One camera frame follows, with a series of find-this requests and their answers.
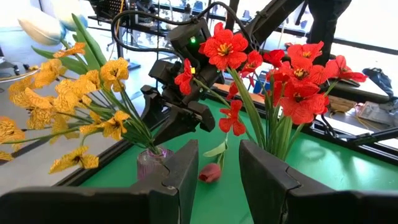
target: floor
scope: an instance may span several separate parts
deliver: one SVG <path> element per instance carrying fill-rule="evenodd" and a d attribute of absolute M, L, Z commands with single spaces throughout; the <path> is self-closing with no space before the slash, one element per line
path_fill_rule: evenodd
<path fill-rule="evenodd" d="M 89 26 L 98 26 L 95 21 L 89 21 Z M 109 25 L 102 24 L 101 28 L 109 28 Z M 106 50 L 106 45 L 111 42 L 111 36 L 109 32 L 101 31 L 101 30 L 94 30 L 90 29 L 91 34 L 94 38 L 99 42 L 106 58 L 111 56 L 112 47 L 109 48 L 109 51 Z M 267 41 L 269 45 L 276 45 L 279 40 L 279 34 L 273 34 L 270 37 L 270 40 Z M 282 37 L 282 43 L 284 42 L 291 42 L 294 37 L 289 35 L 284 35 Z M 139 44 L 144 45 L 152 45 L 153 42 L 156 42 L 155 37 L 151 37 L 150 39 L 147 38 L 145 34 L 140 34 L 139 39 L 137 40 Z M 20 66 L 21 73 L 24 73 L 22 68 L 22 63 L 27 63 L 30 66 L 32 65 L 40 65 L 42 62 L 45 61 L 44 58 L 38 56 L 33 52 L 31 49 L 31 45 L 34 47 L 56 51 L 61 48 L 61 46 L 43 46 L 40 44 L 36 44 L 32 41 L 23 31 L 21 30 L 13 30 L 10 32 L 0 32 L 0 45 L 4 51 L 4 54 L 8 61 L 15 62 Z M 333 46 L 333 52 L 344 52 L 347 56 L 348 60 L 352 62 L 353 68 L 357 70 L 362 70 L 366 67 L 373 67 L 376 65 L 382 65 L 383 69 L 387 70 L 386 74 L 391 74 L 393 76 L 394 70 L 394 63 L 392 59 L 395 59 L 396 56 L 380 54 L 377 52 L 372 52 L 371 55 L 373 56 L 370 62 L 363 61 L 364 53 L 368 54 L 366 51 L 361 49 L 350 49 L 347 46 Z M 114 49 L 114 53 L 112 54 L 112 58 L 116 58 L 116 49 Z M 155 59 L 155 53 L 134 53 L 134 52 L 126 52 L 126 58 L 130 58 L 132 62 L 141 64 L 141 68 L 137 70 L 133 70 L 130 73 L 129 79 L 126 80 L 126 90 L 128 95 L 131 98 L 136 98 L 134 103 L 137 105 L 139 110 L 142 110 L 144 107 L 144 102 L 139 94 L 139 89 L 142 85 L 155 85 L 155 80 L 149 77 L 147 74 L 152 67 Z M 7 77 L 12 74 L 12 70 L 2 70 L 0 71 L 0 77 Z M 4 89 L 7 90 L 9 85 L 12 82 L 8 83 L 0 83 L 0 90 Z M 41 95 L 54 95 L 54 83 L 47 88 L 44 88 L 39 91 Z M 8 100 L 7 91 L 1 93 L 0 91 L 0 114 L 1 116 L 9 116 L 16 120 L 19 127 L 25 127 L 25 121 L 28 118 L 28 114 L 14 106 Z M 337 119 L 343 120 L 344 122 L 353 124 L 355 126 L 361 127 L 355 119 L 349 118 L 347 116 L 339 116 L 335 117 Z M 33 138 L 40 136 L 42 134 L 47 133 L 46 131 L 38 131 L 38 132 L 29 132 L 27 133 L 27 138 Z M 3 165 L 0 165 L 0 195 L 4 192 L 12 190 L 18 187 L 25 187 L 31 185 L 53 185 L 58 182 L 60 179 L 64 178 L 71 172 L 73 172 L 76 168 L 68 169 L 64 172 L 58 174 L 48 175 L 47 172 L 53 162 L 54 159 L 59 158 L 63 154 L 67 153 L 68 151 L 73 150 L 75 147 L 78 146 L 79 140 L 66 140 L 65 138 L 60 138 L 54 145 L 50 145 L 49 143 L 43 144 L 40 147 L 35 148 L 34 150 L 29 151 L 28 153 L 16 158 L 12 162 L 7 162 Z M 108 147 L 110 147 L 115 142 L 111 139 L 105 139 L 101 136 L 93 136 L 92 138 L 87 139 L 87 145 L 90 146 L 90 153 L 92 154 L 99 154 L 100 152 L 104 151 Z M 9 151 L 8 146 L 0 145 L 0 150 L 7 150 Z"/>

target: white wall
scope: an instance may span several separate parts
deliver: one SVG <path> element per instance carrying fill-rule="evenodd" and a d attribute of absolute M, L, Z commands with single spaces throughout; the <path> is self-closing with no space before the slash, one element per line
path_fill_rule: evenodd
<path fill-rule="evenodd" d="M 29 6 L 40 9 L 39 0 L 0 0 L 0 29 L 19 27 L 17 18 Z"/>

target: flower bouquet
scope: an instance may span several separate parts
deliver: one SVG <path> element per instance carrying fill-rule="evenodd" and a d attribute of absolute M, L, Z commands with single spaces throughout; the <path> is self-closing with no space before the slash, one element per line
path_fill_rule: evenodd
<path fill-rule="evenodd" d="M 87 32 L 79 18 L 73 15 L 76 44 L 70 47 L 60 40 L 65 50 L 46 52 L 34 50 L 46 58 L 33 75 L 13 83 L 9 89 L 9 99 L 30 114 L 26 129 L 19 129 L 7 117 L 0 117 L 0 144 L 12 144 L 15 151 L 25 142 L 50 138 L 54 143 L 60 136 L 67 139 L 82 135 L 81 143 L 69 154 L 57 159 L 50 168 L 50 174 L 72 166 L 92 169 L 98 166 L 98 157 L 87 154 L 85 139 L 96 133 L 123 139 L 147 149 L 139 157 L 138 178 L 142 178 L 155 166 L 170 157 L 173 152 L 154 145 L 150 129 L 141 120 L 124 89 L 127 80 L 128 62 L 123 58 L 106 61 L 97 42 Z M 80 76 L 72 78 L 65 72 L 71 70 Z M 40 96 L 35 90 L 53 82 L 57 96 Z M 114 94 L 120 93 L 119 101 Z M 26 131 L 51 129 L 51 133 L 38 138 L 25 139 Z M 1 151 L 0 159 L 11 161 L 9 152 Z"/>
<path fill-rule="evenodd" d="M 219 120 L 219 127 L 223 132 L 228 133 L 232 128 L 236 136 L 246 133 L 250 140 L 283 161 L 286 160 L 303 126 L 311 123 L 316 115 L 328 111 L 328 94 L 338 80 L 352 79 L 364 82 L 366 79 L 362 73 L 353 72 L 346 65 L 346 60 L 342 55 L 337 56 L 335 60 L 330 60 L 325 67 L 314 65 L 314 59 L 322 54 L 320 51 L 323 42 L 290 46 L 287 49 L 290 62 L 281 61 L 285 56 L 283 50 L 273 50 L 265 55 L 254 50 L 246 55 L 243 51 L 247 46 L 248 41 L 241 34 L 233 34 L 230 30 L 223 29 L 223 24 L 219 23 L 215 26 L 214 36 L 202 43 L 199 49 L 200 53 L 209 58 L 210 64 L 221 71 L 226 70 L 233 77 L 226 97 L 227 100 L 231 100 L 231 103 L 197 80 L 195 74 L 191 72 L 188 60 L 185 60 L 185 70 L 176 77 L 175 83 L 180 86 L 182 93 L 189 94 L 190 82 L 193 80 L 197 85 L 215 95 L 226 106 L 225 109 L 220 110 L 220 113 L 225 114 L 225 118 Z M 273 69 L 266 76 L 266 82 L 269 83 L 270 88 L 266 89 L 265 83 L 261 85 L 263 92 L 261 96 L 264 98 L 267 114 L 265 123 L 261 122 L 251 95 L 243 84 L 243 78 L 248 78 L 252 86 L 254 86 L 255 78 L 259 80 L 255 70 L 263 63 L 263 59 L 273 65 Z M 329 78 L 336 80 L 326 92 L 321 92 L 320 85 Z M 234 99 L 237 94 L 240 94 L 242 100 Z M 254 137 L 239 118 L 239 111 L 243 106 L 254 130 Z M 297 127 L 292 135 L 293 124 Z M 225 152 L 225 142 L 207 152 L 208 155 L 217 156 L 218 160 L 216 164 L 209 164 L 202 170 L 201 180 L 212 182 L 219 179 Z"/>

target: glass vase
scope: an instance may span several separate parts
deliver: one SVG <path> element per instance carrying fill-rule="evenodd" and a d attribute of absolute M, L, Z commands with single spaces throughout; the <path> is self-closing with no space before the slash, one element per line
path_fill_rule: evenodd
<path fill-rule="evenodd" d="M 157 166 L 161 166 L 174 152 L 162 146 L 157 146 L 161 150 L 160 155 L 153 154 L 149 149 L 140 153 L 137 157 L 137 178 L 143 179 L 150 174 Z"/>

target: black metal frame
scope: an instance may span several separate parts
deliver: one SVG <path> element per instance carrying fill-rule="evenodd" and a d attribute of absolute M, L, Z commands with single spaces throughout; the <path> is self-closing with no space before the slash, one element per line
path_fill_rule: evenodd
<path fill-rule="evenodd" d="M 154 6 L 159 7 L 160 9 L 170 10 L 170 6 L 168 6 L 168 5 L 160 4 L 158 6 L 158 4 L 154 4 Z M 175 6 L 172 6 L 172 9 L 175 12 L 181 12 L 181 13 L 183 13 L 183 10 L 184 10 L 184 8 L 182 8 L 182 7 L 175 7 Z M 192 14 L 194 16 L 198 15 L 199 13 L 200 13 L 200 11 L 194 11 L 194 10 L 192 11 Z M 212 13 L 208 14 L 208 18 L 217 19 L 217 20 L 221 20 L 221 21 L 226 20 L 225 16 L 214 15 Z M 245 20 L 241 19 L 241 21 L 243 22 L 243 24 L 247 23 L 247 21 L 245 21 Z M 282 32 L 282 28 L 278 27 L 275 31 Z M 301 36 L 301 37 L 309 36 L 309 33 L 306 33 L 302 30 L 290 29 L 290 28 L 286 28 L 286 27 L 284 29 L 284 33 L 291 34 L 291 35 L 297 35 L 297 36 Z M 395 50 L 395 49 L 389 49 L 389 48 L 379 47 L 379 46 L 375 46 L 375 45 L 363 44 L 363 43 L 345 40 L 345 39 L 336 38 L 336 37 L 333 39 L 333 43 L 347 45 L 350 47 L 356 47 L 356 48 L 360 48 L 360 49 L 364 49 L 364 50 L 374 50 L 374 51 L 382 52 L 385 54 L 398 55 L 398 50 Z"/>
<path fill-rule="evenodd" d="M 223 98 L 226 99 L 226 95 L 228 94 L 225 91 L 222 90 L 214 90 L 222 96 Z M 216 98 L 215 96 L 207 93 L 206 98 L 209 100 L 217 101 L 221 103 L 221 101 Z M 265 107 L 263 104 L 254 102 L 254 105 L 256 106 L 257 110 L 259 111 L 260 117 L 265 119 L 266 118 L 266 112 L 265 112 Z M 165 111 L 165 117 L 159 121 L 154 127 L 151 129 L 155 129 L 156 127 L 160 126 L 169 116 L 170 111 Z M 398 150 L 391 148 L 389 146 L 385 146 L 379 143 L 372 143 L 367 146 L 355 146 L 354 144 L 350 144 L 344 140 L 341 139 L 335 139 L 332 138 L 330 135 L 327 135 L 324 131 L 324 127 L 319 121 L 314 121 L 313 127 L 305 127 L 302 129 L 302 132 L 305 134 L 309 134 L 313 137 L 320 138 L 325 141 L 332 142 L 333 144 L 337 144 L 339 146 L 346 147 L 348 149 L 354 150 L 356 152 L 363 153 L 367 156 L 379 159 L 384 162 L 388 162 L 390 164 L 393 164 L 395 166 L 398 166 Z M 335 129 L 337 134 L 350 134 L 346 133 L 344 131 L 340 131 L 338 129 Z M 79 186 L 82 184 L 84 181 L 89 179 L 92 175 L 96 174 L 101 168 L 105 167 L 108 165 L 111 161 L 113 161 L 115 158 L 117 158 L 119 155 L 127 151 L 133 144 L 127 142 L 126 140 L 119 141 L 109 149 L 105 150 L 99 155 L 99 167 L 96 169 L 88 169 L 84 170 L 82 168 L 76 170 L 72 174 L 66 176 L 64 179 L 61 181 L 57 182 L 55 186 Z"/>

